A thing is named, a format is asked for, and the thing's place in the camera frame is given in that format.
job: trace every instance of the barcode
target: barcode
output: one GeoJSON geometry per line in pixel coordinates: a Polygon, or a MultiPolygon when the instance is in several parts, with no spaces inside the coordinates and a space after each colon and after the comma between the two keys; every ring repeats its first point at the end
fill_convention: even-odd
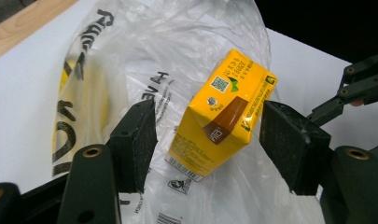
{"type": "Polygon", "coordinates": [[[229,86],[230,82],[224,80],[221,77],[215,77],[213,82],[211,83],[211,86],[215,87],[217,90],[224,92],[227,87],[229,86]]]}
{"type": "Polygon", "coordinates": [[[172,217],[168,217],[163,213],[159,213],[159,217],[157,218],[157,224],[181,224],[180,220],[177,220],[172,217]]]}
{"type": "Polygon", "coordinates": [[[195,181],[200,181],[203,178],[201,175],[197,175],[188,168],[184,167],[182,164],[180,164],[172,157],[169,158],[168,162],[171,163],[174,167],[176,167],[180,172],[182,172],[185,175],[188,175],[191,179],[195,181]]]}

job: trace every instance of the wooden board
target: wooden board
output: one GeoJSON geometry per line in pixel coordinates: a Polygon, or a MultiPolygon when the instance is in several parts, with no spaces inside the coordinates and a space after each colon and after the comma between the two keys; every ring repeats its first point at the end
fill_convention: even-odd
{"type": "Polygon", "coordinates": [[[51,21],[77,0],[37,0],[0,23],[0,56],[38,28],[51,21]]]}

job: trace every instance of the plastic bag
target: plastic bag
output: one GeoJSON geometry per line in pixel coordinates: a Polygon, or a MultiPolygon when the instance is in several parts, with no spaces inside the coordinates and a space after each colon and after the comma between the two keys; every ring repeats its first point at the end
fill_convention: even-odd
{"type": "Polygon", "coordinates": [[[232,48],[269,67],[268,37],[253,1],[100,0],[63,67],[54,175],[69,170],[80,148],[104,144],[131,105],[154,99],[159,143],[145,193],[120,194],[130,202],[121,206],[122,223],[314,221],[316,198],[288,192],[259,145],[259,124],[252,143],[201,182],[164,160],[190,99],[232,48]]]}

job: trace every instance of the white table surface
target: white table surface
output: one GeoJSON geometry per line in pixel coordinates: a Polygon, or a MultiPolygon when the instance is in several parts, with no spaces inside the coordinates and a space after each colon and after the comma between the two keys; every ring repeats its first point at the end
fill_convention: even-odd
{"type": "MultiPolygon", "coordinates": [[[[21,192],[51,180],[51,142],[63,58],[95,0],[79,1],[0,58],[0,182],[21,192]]],[[[271,71],[282,103],[308,115],[335,95],[349,64],[274,31],[271,71]]],[[[378,103],[347,105],[324,126],[330,147],[378,145],[378,103]]]]}

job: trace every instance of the yellow juice box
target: yellow juice box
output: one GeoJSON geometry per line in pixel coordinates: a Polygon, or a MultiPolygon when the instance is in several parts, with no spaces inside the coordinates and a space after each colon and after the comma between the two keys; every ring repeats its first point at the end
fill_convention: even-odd
{"type": "Polygon", "coordinates": [[[189,103],[165,159],[195,181],[211,174],[250,143],[276,82],[232,49],[189,103]]]}

